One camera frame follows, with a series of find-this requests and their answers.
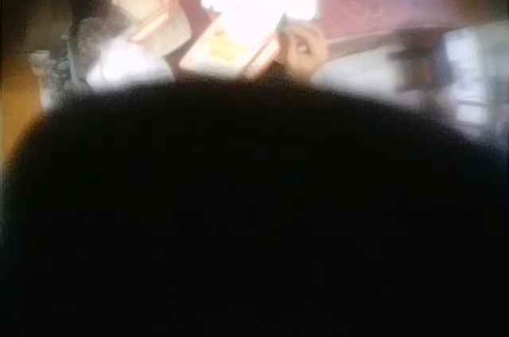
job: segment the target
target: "white cloth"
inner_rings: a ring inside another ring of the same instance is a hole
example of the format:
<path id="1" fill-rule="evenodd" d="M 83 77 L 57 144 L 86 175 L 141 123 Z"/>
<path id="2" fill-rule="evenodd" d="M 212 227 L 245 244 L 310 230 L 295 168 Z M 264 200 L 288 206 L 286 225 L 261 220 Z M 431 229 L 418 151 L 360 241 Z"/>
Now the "white cloth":
<path id="1" fill-rule="evenodd" d="M 100 56 L 87 73 L 87 82 L 94 91 L 114 90 L 133 85 L 172 80 L 169 65 L 141 45 L 116 37 L 100 47 Z"/>

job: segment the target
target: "finger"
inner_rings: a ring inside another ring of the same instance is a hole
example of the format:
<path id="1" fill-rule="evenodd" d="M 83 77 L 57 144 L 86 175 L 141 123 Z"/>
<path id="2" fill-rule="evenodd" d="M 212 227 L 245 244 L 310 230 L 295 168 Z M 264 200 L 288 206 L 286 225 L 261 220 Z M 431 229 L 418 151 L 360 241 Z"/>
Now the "finger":
<path id="1" fill-rule="evenodd" d="M 294 28 L 297 30 L 300 29 L 303 31 L 307 31 L 307 32 L 311 33 L 312 35 L 316 36 L 318 39 L 324 39 L 324 33 L 321 30 L 319 25 L 304 24 L 304 25 L 295 26 Z"/>
<path id="2" fill-rule="evenodd" d="M 288 48 L 286 50 L 286 63 L 292 68 L 298 62 L 297 38 L 292 33 L 287 33 Z"/>
<path id="3" fill-rule="evenodd" d="M 308 29 L 305 27 L 294 27 L 291 29 L 291 33 L 300 37 L 308 46 L 310 53 L 321 52 L 324 47 L 324 40 L 321 35 L 314 29 Z"/>

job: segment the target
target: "person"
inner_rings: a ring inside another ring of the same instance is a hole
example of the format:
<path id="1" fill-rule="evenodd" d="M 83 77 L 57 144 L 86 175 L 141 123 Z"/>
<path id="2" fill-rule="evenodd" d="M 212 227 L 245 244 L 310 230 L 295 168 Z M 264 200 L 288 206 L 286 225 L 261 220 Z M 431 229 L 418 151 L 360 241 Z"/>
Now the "person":
<path id="1" fill-rule="evenodd" d="M 319 36 L 287 33 L 293 78 L 189 77 L 42 118 L 5 182 L 2 335 L 498 331 L 503 162 L 302 84 Z"/>

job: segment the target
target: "hand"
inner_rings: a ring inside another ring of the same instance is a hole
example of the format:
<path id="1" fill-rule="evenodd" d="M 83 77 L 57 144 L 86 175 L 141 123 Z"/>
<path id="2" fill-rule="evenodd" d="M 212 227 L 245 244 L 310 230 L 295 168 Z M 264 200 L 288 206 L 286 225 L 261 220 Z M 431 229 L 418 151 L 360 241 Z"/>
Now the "hand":
<path id="1" fill-rule="evenodd" d="M 292 27 L 284 34 L 286 71 L 293 78 L 306 81 L 329 59 L 324 34 L 316 26 Z"/>

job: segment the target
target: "red tablecloth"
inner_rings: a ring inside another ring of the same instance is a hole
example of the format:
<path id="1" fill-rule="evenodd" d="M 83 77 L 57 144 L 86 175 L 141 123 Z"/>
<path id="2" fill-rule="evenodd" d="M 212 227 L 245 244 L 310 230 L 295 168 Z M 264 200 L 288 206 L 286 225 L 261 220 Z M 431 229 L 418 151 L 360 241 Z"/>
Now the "red tablecloth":
<path id="1" fill-rule="evenodd" d="M 175 64 L 210 24 L 200 0 L 180 0 L 192 40 L 171 57 Z M 329 41 L 390 34 L 407 28 L 457 28 L 463 20 L 453 0 L 318 0 L 318 24 Z"/>

